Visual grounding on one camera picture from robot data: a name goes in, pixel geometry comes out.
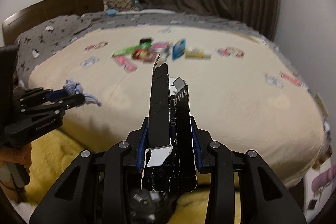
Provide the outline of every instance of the black handle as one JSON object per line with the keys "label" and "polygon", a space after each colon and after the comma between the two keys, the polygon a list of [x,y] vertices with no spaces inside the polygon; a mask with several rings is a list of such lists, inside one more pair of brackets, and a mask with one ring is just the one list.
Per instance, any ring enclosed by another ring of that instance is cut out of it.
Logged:
{"label": "black handle", "polygon": [[7,162],[6,165],[12,174],[14,183],[17,187],[23,188],[30,182],[30,176],[23,165],[12,162]]}

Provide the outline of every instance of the metal screw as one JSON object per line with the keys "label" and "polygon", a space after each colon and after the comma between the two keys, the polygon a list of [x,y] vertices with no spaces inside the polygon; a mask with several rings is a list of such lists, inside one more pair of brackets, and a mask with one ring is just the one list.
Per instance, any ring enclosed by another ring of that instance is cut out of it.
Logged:
{"label": "metal screw", "polygon": [[83,158],[86,158],[86,157],[90,156],[90,151],[89,151],[89,150],[84,150],[84,151],[82,151],[81,156],[82,156]]}
{"label": "metal screw", "polygon": [[257,153],[256,151],[254,151],[254,150],[250,150],[250,151],[248,152],[248,155],[249,155],[251,158],[255,158],[255,157],[258,155],[258,153]]}
{"label": "metal screw", "polygon": [[120,148],[127,148],[127,147],[128,147],[128,142],[125,142],[125,141],[120,142],[120,143],[119,143],[119,147],[120,147]]}
{"label": "metal screw", "polygon": [[219,142],[213,141],[213,142],[210,143],[210,146],[212,148],[218,148],[218,147],[220,147],[220,144],[219,144]]}

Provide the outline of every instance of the beige bedsheet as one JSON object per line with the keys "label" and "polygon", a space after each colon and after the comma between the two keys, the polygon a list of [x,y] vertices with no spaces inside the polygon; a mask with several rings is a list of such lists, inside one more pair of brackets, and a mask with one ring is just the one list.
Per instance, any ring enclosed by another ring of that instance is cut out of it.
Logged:
{"label": "beige bedsheet", "polygon": [[[110,148],[141,127],[148,115],[152,67],[134,61],[138,69],[127,73],[110,57],[113,52],[136,45],[143,37],[177,42],[212,50],[210,60],[168,60],[170,77],[181,77],[189,86],[190,112],[199,128],[211,133],[229,149],[245,153],[254,149],[282,182],[293,186],[319,157],[324,144],[322,119],[304,87],[281,79],[292,75],[279,57],[260,39],[235,33],[191,27],[122,27],[89,33],[35,68],[29,87],[61,89],[66,79],[82,84],[98,97],[102,107],[88,105],[67,111],[63,130],[93,151]],[[99,49],[90,45],[106,41]],[[243,58],[221,57],[217,48],[234,47]],[[80,63],[90,57],[90,67]],[[268,85],[265,75],[277,77],[279,87]]]}

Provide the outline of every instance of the blue package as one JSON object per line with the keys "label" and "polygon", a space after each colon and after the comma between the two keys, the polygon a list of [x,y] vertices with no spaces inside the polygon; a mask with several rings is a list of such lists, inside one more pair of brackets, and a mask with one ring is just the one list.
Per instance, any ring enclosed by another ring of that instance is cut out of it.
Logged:
{"label": "blue package", "polygon": [[173,46],[172,59],[175,60],[181,57],[184,54],[184,50],[185,50],[185,39],[181,39]]}

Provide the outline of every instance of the red package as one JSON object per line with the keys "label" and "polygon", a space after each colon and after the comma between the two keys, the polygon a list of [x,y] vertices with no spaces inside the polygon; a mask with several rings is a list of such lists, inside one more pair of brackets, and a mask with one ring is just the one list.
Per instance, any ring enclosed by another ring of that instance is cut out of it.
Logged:
{"label": "red package", "polygon": [[146,56],[144,57],[144,62],[152,63],[156,60],[158,54],[156,52],[147,52]]}
{"label": "red package", "polygon": [[114,56],[112,59],[121,67],[124,67],[126,72],[133,72],[137,70],[137,66],[133,64],[127,57],[125,56]]}
{"label": "red package", "polygon": [[132,54],[133,59],[144,59],[148,53],[148,50],[139,48],[135,50]]}

